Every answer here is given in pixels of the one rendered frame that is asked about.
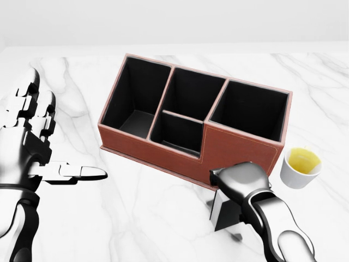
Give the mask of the white cup with yellow drink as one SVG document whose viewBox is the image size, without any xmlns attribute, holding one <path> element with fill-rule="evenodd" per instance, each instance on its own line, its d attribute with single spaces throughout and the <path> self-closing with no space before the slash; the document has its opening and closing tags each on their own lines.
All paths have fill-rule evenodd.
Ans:
<svg viewBox="0 0 349 262">
<path fill-rule="evenodd" d="M 287 150 L 284 156 L 280 178 L 293 189 L 304 188 L 322 171 L 322 161 L 313 151 L 302 147 Z"/>
</svg>

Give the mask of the black book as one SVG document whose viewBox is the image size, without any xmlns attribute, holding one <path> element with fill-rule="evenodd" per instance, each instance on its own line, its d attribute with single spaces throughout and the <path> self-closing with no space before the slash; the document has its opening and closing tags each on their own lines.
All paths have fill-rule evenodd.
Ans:
<svg viewBox="0 0 349 262">
<path fill-rule="evenodd" d="M 228 198 L 220 189 L 216 190 L 210 213 L 214 231 L 225 229 L 240 222 L 241 206 Z"/>
</svg>

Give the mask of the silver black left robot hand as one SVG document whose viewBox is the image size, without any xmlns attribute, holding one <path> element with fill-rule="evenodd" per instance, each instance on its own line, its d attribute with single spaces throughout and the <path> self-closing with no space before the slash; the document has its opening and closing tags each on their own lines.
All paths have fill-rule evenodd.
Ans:
<svg viewBox="0 0 349 262">
<path fill-rule="evenodd" d="M 93 166 L 51 161 L 49 137 L 55 130 L 56 97 L 39 91 L 40 76 L 30 68 L 15 85 L 0 128 L 0 188 L 37 190 L 49 184 L 103 180 L 108 174 Z"/>
</svg>

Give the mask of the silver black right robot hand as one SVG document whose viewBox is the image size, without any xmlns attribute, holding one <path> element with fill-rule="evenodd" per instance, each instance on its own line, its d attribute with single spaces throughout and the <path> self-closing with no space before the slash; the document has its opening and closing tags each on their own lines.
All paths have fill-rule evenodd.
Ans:
<svg viewBox="0 0 349 262">
<path fill-rule="evenodd" d="M 210 171 L 210 183 L 241 207 L 245 221 L 255 230 L 263 229 L 263 222 L 253 203 L 275 196 L 269 187 L 266 172 L 253 162 L 243 162 L 228 168 Z"/>
</svg>

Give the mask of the red-brown desk caddy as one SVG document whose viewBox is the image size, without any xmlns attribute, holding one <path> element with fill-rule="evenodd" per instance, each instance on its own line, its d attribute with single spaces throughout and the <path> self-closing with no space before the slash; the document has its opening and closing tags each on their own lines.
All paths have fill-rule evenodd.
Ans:
<svg viewBox="0 0 349 262">
<path fill-rule="evenodd" d="M 270 175 L 292 92 L 125 55 L 98 122 L 103 150 L 210 188 L 215 168 L 254 162 Z"/>
</svg>

